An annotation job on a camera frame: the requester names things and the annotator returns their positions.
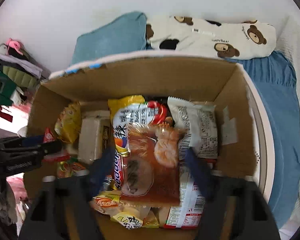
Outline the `small red snack packet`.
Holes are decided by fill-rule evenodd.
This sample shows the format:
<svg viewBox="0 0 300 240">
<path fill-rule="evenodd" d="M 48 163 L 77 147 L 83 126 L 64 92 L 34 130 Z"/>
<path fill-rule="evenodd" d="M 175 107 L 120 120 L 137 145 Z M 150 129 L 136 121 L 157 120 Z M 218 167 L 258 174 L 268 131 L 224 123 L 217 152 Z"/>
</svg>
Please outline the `small red snack packet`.
<svg viewBox="0 0 300 240">
<path fill-rule="evenodd" d="M 44 162 L 60 162 L 70 159 L 70 154 L 63 147 L 62 142 L 57 139 L 49 128 L 45 129 L 44 139 Z"/>
</svg>

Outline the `yellow panda snack bag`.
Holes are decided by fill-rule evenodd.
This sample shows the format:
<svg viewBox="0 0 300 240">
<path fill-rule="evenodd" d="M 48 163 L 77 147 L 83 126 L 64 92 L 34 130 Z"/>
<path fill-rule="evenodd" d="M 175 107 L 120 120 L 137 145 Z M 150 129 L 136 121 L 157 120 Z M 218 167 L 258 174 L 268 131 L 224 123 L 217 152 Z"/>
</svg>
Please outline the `yellow panda snack bag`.
<svg viewBox="0 0 300 240">
<path fill-rule="evenodd" d="M 79 137 L 81 126 L 81 106 L 78 102 L 70 103 L 60 113 L 55 123 L 55 132 L 61 141 L 73 144 Z"/>
</svg>

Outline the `green candy bag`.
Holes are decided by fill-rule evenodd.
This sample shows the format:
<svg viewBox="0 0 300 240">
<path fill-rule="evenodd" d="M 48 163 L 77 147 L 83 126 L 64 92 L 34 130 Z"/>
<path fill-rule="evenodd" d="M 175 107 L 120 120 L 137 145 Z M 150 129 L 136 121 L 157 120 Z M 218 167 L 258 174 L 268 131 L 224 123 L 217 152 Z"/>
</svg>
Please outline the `green candy bag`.
<svg viewBox="0 0 300 240">
<path fill-rule="evenodd" d="M 76 158 L 70 158 L 57 163 L 57 178 L 69 178 L 80 175 L 87 167 Z"/>
</svg>

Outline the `white wafer snack pack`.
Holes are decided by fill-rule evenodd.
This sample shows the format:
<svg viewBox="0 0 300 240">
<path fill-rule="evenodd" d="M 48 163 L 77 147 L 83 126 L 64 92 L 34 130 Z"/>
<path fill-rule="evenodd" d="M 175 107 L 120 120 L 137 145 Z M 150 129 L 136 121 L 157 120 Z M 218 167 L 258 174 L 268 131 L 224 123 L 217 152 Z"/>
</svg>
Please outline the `white wafer snack pack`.
<svg viewBox="0 0 300 240">
<path fill-rule="evenodd" d="M 92 164 L 100 159 L 110 137 L 110 112 L 105 110 L 83 113 L 78 141 L 78 159 Z"/>
</svg>

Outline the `yellow green snack bag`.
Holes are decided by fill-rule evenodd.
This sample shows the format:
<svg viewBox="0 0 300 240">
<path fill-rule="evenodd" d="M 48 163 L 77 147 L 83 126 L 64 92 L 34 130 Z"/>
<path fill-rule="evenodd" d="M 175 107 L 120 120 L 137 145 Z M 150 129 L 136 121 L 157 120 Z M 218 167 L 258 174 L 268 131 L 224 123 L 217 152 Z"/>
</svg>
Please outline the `yellow green snack bag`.
<svg viewBox="0 0 300 240">
<path fill-rule="evenodd" d="M 159 221 L 150 206 L 123 201 L 120 195 L 119 191 L 103 191 L 93 197 L 89 204 L 126 229 L 159 228 Z"/>
</svg>

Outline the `red white spicy strip packet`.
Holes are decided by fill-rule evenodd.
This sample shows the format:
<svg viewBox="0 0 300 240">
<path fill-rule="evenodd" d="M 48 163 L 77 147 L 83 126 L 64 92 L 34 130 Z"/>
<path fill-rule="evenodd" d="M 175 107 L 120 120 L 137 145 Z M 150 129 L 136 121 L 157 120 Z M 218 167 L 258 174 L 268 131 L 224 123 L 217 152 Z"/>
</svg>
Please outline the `red white spicy strip packet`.
<svg viewBox="0 0 300 240">
<path fill-rule="evenodd" d="M 164 228 L 194 229 L 199 223 L 205 206 L 205 198 L 185 163 L 179 165 L 180 205 L 170 208 Z"/>
</svg>

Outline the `yellow instant noodle packet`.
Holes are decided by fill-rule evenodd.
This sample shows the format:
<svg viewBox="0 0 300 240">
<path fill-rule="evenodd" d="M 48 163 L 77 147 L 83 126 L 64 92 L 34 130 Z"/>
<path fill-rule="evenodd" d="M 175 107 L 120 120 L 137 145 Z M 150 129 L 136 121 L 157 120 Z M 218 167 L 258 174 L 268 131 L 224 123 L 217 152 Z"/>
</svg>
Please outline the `yellow instant noodle packet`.
<svg viewBox="0 0 300 240">
<path fill-rule="evenodd" d="M 180 132 L 168 106 L 141 95 L 109 100 L 108 106 L 116 149 L 115 188 L 133 197 L 149 190 L 175 193 Z"/>
</svg>

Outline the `brown small snack packet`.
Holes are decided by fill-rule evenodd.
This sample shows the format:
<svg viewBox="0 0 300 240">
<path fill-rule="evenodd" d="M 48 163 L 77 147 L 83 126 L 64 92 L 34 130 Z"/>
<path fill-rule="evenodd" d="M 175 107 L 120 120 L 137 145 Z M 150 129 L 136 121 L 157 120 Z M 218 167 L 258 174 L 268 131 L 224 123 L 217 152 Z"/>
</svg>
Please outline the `brown small snack packet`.
<svg viewBox="0 0 300 240">
<path fill-rule="evenodd" d="M 178 143 L 184 134 L 166 124 L 131 127 L 129 156 L 123 165 L 123 200 L 152 207 L 179 204 Z"/>
</svg>

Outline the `white grey label snack packet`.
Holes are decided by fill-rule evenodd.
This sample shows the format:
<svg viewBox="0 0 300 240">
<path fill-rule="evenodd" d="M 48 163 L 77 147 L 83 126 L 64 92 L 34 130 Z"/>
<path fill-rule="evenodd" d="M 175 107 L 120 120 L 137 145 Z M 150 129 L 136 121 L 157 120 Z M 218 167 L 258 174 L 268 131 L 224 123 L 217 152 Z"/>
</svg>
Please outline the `white grey label snack packet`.
<svg viewBox="0 0 300 240">
<path fill-rule="evenodd" d="M 193 148 L 199 158 L 217 159 L 218 131 L 215 106 L 171 96 L 168 97 L 167 105 L 175 127 L 185 131 L 183 139 L 178 143 L 179 159 L 185 159 L 189 148 Z"/>
</svg>

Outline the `pile of clothes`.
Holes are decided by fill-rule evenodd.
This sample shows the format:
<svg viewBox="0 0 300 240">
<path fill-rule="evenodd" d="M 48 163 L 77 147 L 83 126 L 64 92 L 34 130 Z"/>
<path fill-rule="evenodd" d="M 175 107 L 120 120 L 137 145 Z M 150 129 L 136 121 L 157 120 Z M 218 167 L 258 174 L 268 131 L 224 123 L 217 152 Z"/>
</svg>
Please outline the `pile of clothes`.
<svg viewBox="0 0 300 240">
<path fill-rule="evenodd" d="M 12 98 L 16 95 L 18 86 L 0 68 L 0 116 L 5 115 L 1 111 L 2 106 L 13 105 Z M 15 213 L 15 199 L 10 186 L 6 181 L 7 177 L 0 177 L 0 223 L 10 226 L 17 222 Z"/>
</svg>

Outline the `white patterned quilt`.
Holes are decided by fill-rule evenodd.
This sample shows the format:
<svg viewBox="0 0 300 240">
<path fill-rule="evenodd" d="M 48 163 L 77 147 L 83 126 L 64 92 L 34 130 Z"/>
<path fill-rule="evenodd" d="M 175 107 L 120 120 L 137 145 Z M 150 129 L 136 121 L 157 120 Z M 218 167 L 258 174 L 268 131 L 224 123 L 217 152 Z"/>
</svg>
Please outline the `white patterned quilt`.
<svg viewBox="0 0 300 240">
<path fill-rule="evenodd" d="M 236 149 L 248 138 L 257 156 L 254 177 L 266 199 L 274 180 L 275 151 L 261 97 L 239 63 L 172 50 L 144 50 L 82 62 L 51 74 L 49 90 L 83 102 L 128 95 L 174 96 L 212 102 L 221 132 L 221 149 Z"/>
</svg>

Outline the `cardboard milk box blue print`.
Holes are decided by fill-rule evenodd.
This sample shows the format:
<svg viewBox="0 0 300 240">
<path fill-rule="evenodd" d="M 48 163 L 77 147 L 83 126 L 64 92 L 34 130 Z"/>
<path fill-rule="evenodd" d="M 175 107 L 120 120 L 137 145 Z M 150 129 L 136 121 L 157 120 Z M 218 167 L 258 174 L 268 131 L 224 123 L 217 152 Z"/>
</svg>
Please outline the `cardboard milk box blue print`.
<svg viewBox="0 0 300 240">
<path fill-rule="evenodd" d="M 59 139 L 93 141 L 85 112 L 110 111 L 110 139 L 87 175 L 57 177 L 45 163 L 26 172 L 33 198 L 20 239 L 252 239 L 265 201 L 254 181 L 255 133 L 250 104 L 259 94 L 236 63 L 202 57 L 116 55 L 113 62 L 42 83 L 27 125 Z M 144 206 L 179 205 L 179 172 L 206 198 L 198 228 L 147 229 L 146 211 L 116 210 L 113 219 L 89 203 L 112 174 L 122 200 Z"/>
</svg>

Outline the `teal blue pillow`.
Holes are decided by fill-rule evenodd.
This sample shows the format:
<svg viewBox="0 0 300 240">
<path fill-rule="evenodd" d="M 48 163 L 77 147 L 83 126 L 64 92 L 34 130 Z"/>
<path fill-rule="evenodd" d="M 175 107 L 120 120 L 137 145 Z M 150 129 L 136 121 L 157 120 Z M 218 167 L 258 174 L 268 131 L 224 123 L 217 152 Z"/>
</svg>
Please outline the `teal blue pillow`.
<svg viewBox="0 0 300 240">
<path fill-rule="evenodd" d="M 134 11 L 77 38 L 71 65 L 147 48 L 146 15 Z"/>
</svg>

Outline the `blue bed sheet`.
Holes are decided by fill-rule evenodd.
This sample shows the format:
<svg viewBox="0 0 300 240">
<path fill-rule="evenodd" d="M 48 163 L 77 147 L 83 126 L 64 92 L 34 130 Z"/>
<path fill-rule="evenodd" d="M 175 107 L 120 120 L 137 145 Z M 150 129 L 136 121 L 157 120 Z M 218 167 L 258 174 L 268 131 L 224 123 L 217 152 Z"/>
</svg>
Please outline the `blue bed sheet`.
<svg viewBox="0 0 300 240">
<path fill-rule="evenodd" d="M 296 72 L 280 52 L 238 60 L 249 74 L 265 106 L 275 148 L 275 174 L 268 205 L 277 227 L 289 220 L 300 183 L 300 106 Z"/>
</svg>

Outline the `white remote control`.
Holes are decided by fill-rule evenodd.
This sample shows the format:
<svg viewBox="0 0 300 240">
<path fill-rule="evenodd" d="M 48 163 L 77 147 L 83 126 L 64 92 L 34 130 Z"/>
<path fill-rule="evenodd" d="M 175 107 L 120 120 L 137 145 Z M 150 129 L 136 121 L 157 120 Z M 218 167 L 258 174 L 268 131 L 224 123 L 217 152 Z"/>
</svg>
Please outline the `white remote control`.
<svg viewBox="0 0 300 240">
<path fill-rule="evenodd" d="M 193 28 L 192 32 L 193 33 L 199 33 L 199 34 L 206 35 L 206 36 L 216 37 L 216 34 L 211 32 L 211 31 L 204 31 L 204 30 Z"/>
</svg>

